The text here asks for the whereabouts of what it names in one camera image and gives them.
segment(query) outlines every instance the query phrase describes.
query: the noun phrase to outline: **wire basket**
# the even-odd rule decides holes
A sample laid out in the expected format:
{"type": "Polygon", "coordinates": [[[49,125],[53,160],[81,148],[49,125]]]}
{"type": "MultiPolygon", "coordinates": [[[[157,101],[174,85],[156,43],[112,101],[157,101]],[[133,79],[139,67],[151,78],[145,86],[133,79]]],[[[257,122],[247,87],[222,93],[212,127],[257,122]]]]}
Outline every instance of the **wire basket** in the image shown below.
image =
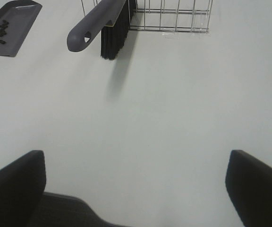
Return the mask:
{"type": "MultiPolygon", "coordinates": [[[[96,6],[101,0],[93,0],[96,6]]],[[[208,33],[213,0],[135,0],[130,30],[208,33]]]]}

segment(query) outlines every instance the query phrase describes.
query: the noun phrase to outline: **dustpan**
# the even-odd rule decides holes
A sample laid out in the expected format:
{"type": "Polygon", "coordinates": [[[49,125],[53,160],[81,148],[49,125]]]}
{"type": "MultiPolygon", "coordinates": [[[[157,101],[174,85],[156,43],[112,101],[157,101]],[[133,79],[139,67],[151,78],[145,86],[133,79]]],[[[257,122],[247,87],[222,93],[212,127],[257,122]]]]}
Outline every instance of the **dustpan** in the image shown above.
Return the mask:
{"type": "Polygon", "coordinates": [[[0,8],[0,55],[15,57],[42,5],[15,0],[0,8]]]}

